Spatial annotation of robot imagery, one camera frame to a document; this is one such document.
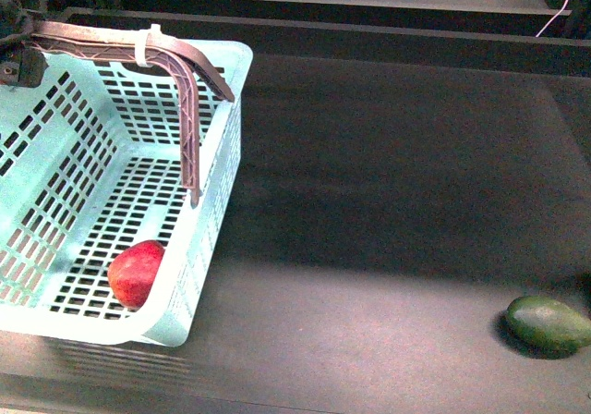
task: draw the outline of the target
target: white zip tie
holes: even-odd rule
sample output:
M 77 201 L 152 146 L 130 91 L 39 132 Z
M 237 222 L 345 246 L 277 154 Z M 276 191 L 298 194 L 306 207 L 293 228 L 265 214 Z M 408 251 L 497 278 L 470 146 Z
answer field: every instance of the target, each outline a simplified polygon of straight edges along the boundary
M 138 39 L 136 40 L 135 57 L 136 63 L 139 67 L 152 67 L 146 61 L 146 44 L 151 33 L 162 33 L 160 24 L 152 24 L 149 29 L 142 29 L 138 31 Z

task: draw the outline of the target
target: apple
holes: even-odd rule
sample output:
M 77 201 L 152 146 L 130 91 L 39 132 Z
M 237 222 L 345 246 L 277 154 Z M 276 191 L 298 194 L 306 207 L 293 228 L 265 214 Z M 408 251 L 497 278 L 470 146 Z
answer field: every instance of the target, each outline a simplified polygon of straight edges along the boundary
M 157 240 L 142 241 L 115 257 L 107 279 L 119 303 L 131 310 L 143 306 L 163 257 L 164 246 Z

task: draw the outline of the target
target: green avocado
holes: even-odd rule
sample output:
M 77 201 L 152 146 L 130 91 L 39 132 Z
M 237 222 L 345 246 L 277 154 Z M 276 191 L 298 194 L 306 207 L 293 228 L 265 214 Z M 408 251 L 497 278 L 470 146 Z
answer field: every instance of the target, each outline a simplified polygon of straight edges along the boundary
M 591 320 L 553 298 L 516 298 L 506 320 L 513 333 L 533 347 L 576 351 L 591 345 Z

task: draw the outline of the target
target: gray basket handle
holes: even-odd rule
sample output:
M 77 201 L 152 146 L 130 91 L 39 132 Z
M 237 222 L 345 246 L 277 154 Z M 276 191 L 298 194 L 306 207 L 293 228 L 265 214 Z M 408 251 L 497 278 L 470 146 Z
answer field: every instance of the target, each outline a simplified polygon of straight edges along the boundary
M 199 203 L 199 91 L 196 72 L 219 97 L 233 102 L 234 95 L 207 57 L 190 44 L 156 30 L 107 30 L 39 21 L 28 46 L 49 54 L 68 54 L 92 61 L 137 63 L 138 43 L 142 59 L 166 70 L 178 87 L 181 173 L 189 189 L 191 205 Z

